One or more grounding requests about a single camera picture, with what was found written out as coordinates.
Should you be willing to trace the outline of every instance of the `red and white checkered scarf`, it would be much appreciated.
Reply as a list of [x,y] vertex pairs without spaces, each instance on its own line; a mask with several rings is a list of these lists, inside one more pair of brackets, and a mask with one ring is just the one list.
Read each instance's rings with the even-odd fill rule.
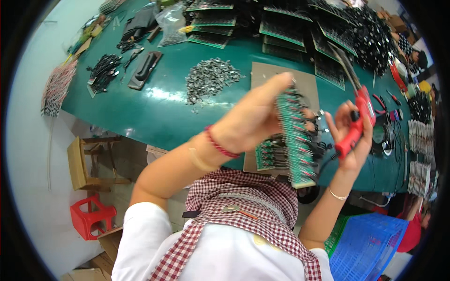
[[[177,279],[207,223],[231,225],[263,237],[303,262],[306,281],[321,280],[316,255],[291,231],[297,220],[297,204],[297,193],[289,184],[263,175],[217,170],[196,180],[189,191],[186,209],[201,213],[183,230],[148,280]],[[229,205],[237,205],[258,219],[239,212],[222,212]]]

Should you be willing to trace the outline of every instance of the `red plastic stool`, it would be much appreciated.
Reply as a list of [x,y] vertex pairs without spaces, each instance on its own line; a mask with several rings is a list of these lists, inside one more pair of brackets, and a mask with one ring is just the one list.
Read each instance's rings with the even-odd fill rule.
[[[92,212],[92,202],[94,202],[99,208],[98,211]],[[80,206],[88,204],[88,212],[81,211]],[[114,206],[105,207],[99,201],[99,194],[80,200],[77,203],[70,206],[70,215],[72,217],[73,227],[83,237],[84,240],[97,240],[97,236],[90,233],[91,227],[94,225],[101,233],[105,233],[103,229],[98,226],[98,222],[101,220],[106,221],[106,231],[113,228],[111,219],[117,214]]]

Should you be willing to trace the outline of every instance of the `red-handled pliers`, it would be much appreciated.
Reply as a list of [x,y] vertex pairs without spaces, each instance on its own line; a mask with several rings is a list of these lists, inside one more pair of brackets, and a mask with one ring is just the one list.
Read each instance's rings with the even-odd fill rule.
[[347,55],[333,43],[329,42],[328,44],[330,45],[331,50],[333,50],[334,56],[342,65],[342,68],[348,76],[348,80],[353,86],[355,93],[355,105],[358,108],[358,111],[352,111],[350,113],[351,123],[347,136],[345,136],[345,138],[340,142],[334,144],[334,149],[336,150],[338,158],[344,159],[347,154],[356,147],[356,144],[363,134],[363,118],[368,116],[372,126],[375,125],[376,118],[374,109],[372,108],[372,102],[370,101],[369,92],[367,91],[366,86],[361,85]]
[[377,95],[375,95],[375,94],[372,94],[372,97],[374,97],[374,98],[380,103],[381,107],[384,109],[384,110],[378,110],[378,109],[375,109],[375,112],[378,113],[378,114],[384,114],[384,113],[386,113],[386,106],[385,106],[384,103],[381,101],[381,99],[379,98],[379,96],[377,96]]

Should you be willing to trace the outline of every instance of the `white shirt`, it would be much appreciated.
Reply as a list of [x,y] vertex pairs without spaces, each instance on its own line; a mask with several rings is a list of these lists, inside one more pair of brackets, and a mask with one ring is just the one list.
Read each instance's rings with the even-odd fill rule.
[[[145,281],[180,235],[181,232],[172,234],[169,216],[156,204],[132,205],[125,213],[112,280]],[[322,280],[333,280],[325,250],[317,248],[311,252],[319,259]],[[303,281],[305,273],[299,259],[261,236],[233,226],[208,223],[179,280]]]

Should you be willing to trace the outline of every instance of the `gold bangle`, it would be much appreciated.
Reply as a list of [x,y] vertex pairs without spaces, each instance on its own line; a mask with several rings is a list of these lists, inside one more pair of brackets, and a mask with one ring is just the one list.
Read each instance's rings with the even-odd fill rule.
[[333,191],[331,191],[331,188],[328,188],[328,190],[330,191],[331,195],[333,195],[335,198],[337,198],[337,199],[339,199],[339,200],[345,200],[345,199],[347,199],[348,196],[350,195],[350,193],[349,193],[349,194],[347,194],[347,196],[345,196],[345,197],[339,197],[339,196],[337,196],[336,194],[334,194]]
[[[193,138],[194,137],[192,137],[188,141],[190,144],[193,144],[193,142],[191,142],[191,140]],[[194,147],[189,148],[189,156],[191,158],[192,164],[194,164],[194,166],[196,166],[197,168],[199,168],[202,171],[214,172],[215,170],[217,170],[219,168],[219,167],[210,166],[210,165],[206,164],[202,159],[200,159],[200,157],[198,157],[198,155],[197,155],[197,150]]]

